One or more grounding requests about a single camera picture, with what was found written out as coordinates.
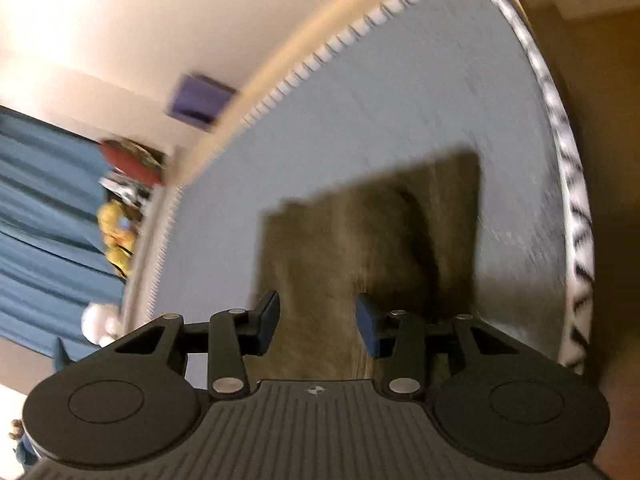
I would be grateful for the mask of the blue curtain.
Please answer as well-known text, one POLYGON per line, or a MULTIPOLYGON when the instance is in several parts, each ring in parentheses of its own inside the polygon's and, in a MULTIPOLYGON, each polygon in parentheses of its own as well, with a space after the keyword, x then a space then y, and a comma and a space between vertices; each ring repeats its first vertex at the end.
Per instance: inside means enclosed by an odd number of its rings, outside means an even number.
POLYGON ((1 111, 2 337, 44 356, 61 341, 74 360, 96 348, 82 314, 125 287, 96 221, 109 169, 96 142, 1 111))

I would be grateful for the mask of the white round plush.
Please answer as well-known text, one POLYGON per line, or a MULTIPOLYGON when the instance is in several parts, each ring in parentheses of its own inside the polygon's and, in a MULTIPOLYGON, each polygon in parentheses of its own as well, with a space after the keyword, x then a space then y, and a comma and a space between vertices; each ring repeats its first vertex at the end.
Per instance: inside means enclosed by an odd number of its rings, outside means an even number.
POLYGON ((124 332, 119 307, 114 304, 88 304, 81 317, 81 331, 86 339, 104 348, 124 332))

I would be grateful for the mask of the dark red cushion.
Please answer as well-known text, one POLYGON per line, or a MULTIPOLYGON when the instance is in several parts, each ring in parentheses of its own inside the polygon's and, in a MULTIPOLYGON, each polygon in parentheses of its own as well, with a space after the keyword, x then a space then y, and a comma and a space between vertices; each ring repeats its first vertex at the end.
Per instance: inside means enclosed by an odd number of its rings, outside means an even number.
POLYGON ((107 162, 125 176, 149 188, 164 183, 162 153, 127 139, 103 140, 100 149, 107 162))

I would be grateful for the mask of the yellow plush toy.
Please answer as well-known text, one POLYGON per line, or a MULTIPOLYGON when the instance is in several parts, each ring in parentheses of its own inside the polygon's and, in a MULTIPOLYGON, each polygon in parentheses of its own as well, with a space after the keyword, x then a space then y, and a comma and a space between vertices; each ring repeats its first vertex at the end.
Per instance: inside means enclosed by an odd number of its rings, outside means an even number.
POLYGON ((105 246, 104 256, 116 273, 126 280, 131 272, 137 233, 117 200, 103 204, 96 214, 105 246))

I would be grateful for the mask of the purple box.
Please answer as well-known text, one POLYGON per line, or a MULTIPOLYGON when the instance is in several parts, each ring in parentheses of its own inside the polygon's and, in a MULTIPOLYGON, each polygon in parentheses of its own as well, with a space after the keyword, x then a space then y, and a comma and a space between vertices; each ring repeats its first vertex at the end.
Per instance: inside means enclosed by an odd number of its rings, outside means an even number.
POLYGON ((236 90, 209 76, 188 73, 178 81, 166 115, 188 126, 207 131, 235 96, 236 90))

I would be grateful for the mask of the olive corduroy pants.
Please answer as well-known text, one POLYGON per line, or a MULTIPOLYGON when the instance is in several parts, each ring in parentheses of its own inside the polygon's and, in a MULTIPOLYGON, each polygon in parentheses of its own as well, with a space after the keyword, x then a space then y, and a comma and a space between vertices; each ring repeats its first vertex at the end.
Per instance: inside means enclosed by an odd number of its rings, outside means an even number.
POLYGON ((356 300, 440 321, 473 300, 480 158, 459 148, 288 200, 260 218, 254 295, 275 290, 268 351, 245 361, 263 379, 381 376, 356 326, 356 300))

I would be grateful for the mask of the blue shark plush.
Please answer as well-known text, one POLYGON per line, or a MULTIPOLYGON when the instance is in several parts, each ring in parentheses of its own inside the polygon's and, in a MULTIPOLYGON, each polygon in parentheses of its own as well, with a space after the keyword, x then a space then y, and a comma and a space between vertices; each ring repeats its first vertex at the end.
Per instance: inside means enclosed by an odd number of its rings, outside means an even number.
MULTIPOLYGON (((53 370, 57 373, 70 364, 74 364, 74 361, 68 355, 63 341, 60 338, 56 338, 52 356, 53 370)), ((9 437, 16 443, 14 453, 17 463, 23 467, 24 472, 29 472, 38 463, 39 456, 25 432, 21 419, 14 419, 9 437)))

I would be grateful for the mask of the wooden bed frame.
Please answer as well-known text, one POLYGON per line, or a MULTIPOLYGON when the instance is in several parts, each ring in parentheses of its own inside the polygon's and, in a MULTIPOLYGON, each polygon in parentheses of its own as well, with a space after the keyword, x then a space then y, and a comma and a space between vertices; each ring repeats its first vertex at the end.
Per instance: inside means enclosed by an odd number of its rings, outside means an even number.
MULTIPOLYGON (((581 378, 593 316, 593 170, 520 0, 331 0, 246 85, 152 203, 139 304, 250 279, 257 216, 369 171, 476 148, 477 298, 555 292, 552 356, 581 378)), ((268 382, 134 468, 159 479, 506 479, 365 379, 268 382)))

